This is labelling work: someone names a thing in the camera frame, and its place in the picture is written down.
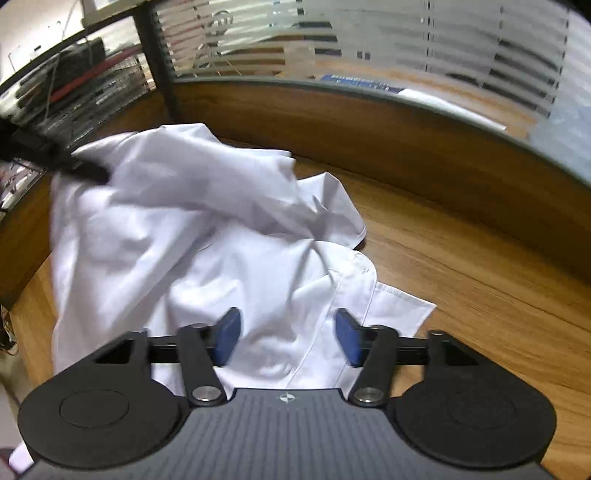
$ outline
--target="circular pad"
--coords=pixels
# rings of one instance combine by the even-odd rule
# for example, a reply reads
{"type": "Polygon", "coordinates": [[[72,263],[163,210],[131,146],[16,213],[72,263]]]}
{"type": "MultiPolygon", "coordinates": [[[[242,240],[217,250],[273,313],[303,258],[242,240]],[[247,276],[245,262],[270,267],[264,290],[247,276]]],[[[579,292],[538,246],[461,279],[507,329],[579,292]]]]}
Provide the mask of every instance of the circular pad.
{"type": "Polygon", "coordinates": [[[397,399],[395,415],[416,448],[463,468],[506,468],[539,459],[556,428],[550,402],[517,377],[498,385],[423,381],[397,399]]]}
{"type": "Polygon", "coordinates": [[[33,458],[102,469],[153,452],[180,419],[180,404],[165,386],[135,369],[100,365],[64,371],[38,387],[18,424],[33,458]]]}

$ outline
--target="glass partition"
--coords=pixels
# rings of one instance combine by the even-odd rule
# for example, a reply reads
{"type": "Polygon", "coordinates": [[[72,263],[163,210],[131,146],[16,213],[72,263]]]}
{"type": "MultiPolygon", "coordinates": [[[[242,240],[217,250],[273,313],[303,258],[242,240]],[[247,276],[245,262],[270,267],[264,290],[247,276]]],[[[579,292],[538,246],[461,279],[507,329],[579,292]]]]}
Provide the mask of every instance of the glass partition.
{"type": "MultiPolygon", "coordinates": [[[[73,148],[102,122],[154,88],[132,18],[103,28],[47,60],[0,97],[0,115],[73,148]]],[[[0,166],[0,209],[38,177],[20,159],[0,166]]]]}
{"type": "Polygon", "coordinates": [[[591,32],[562,4],[168,0],[153,12],[174,82],[263,77],[380,90],[504,131],[591,181],[591,32]]]}

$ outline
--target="round metal cap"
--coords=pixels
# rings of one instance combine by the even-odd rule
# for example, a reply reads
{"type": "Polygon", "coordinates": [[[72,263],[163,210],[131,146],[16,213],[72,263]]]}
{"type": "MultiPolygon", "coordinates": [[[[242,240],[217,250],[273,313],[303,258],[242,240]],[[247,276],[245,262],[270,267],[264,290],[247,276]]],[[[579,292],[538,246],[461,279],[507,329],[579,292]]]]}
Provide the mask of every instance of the round metal cap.
{"type": "Polygon", "coordinates": [[[199,401],[214,401],[217,400],[221,394],[222,392],[220,392],[220,389],[212,385],[197,387],[191,392],[193,398],[199,401]]]}
{"type": "Polygon", "coordinates": [[[384,392],[374,387],[365,387],[357,390],[353,396],[362,403],[377,403],[384,397],[384,392]]]}

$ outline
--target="desk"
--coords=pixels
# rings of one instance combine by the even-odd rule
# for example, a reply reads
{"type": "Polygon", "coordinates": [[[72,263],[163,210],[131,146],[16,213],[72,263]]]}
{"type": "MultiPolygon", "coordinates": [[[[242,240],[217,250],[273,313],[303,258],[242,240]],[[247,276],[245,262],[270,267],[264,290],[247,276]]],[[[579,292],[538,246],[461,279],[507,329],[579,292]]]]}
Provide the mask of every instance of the desk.
{"type": "MultiPolygon", "coordinates": [[[[562,480],[591,473],[591,286],[515,241],[359,175],[300,160],[299,177],[328,170],[366,222],[363,253],[378,279],[437,303],[421,329],[443,329],[542,391],[558,414],[544,465],[562,480]]],[[[31,379],[51,376],[56,310],[50,260],[12,310],[31,379]]],[[[418,380],[401,372],[399,394],[418,380]]]]}

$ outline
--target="wall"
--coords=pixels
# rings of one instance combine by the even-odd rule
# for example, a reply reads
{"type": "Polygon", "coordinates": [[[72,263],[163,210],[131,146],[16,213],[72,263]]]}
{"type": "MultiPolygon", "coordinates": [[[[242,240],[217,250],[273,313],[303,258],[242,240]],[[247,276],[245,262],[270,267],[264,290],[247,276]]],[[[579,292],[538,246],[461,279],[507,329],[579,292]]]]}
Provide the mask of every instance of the wall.
{"type": "MultiPolygon", "coordinates": [[[[17,57],[27,58],[36,46],[38,53],[46,51],[60,41],[61,28],[74,0],[9,0],[0,8],[0,83],[9,78],[12,69],[8,55],[20,47],[17,57]]],[[[66,30],[66,37],[82,29],[82,9],[78,3],[66,30]]]]}

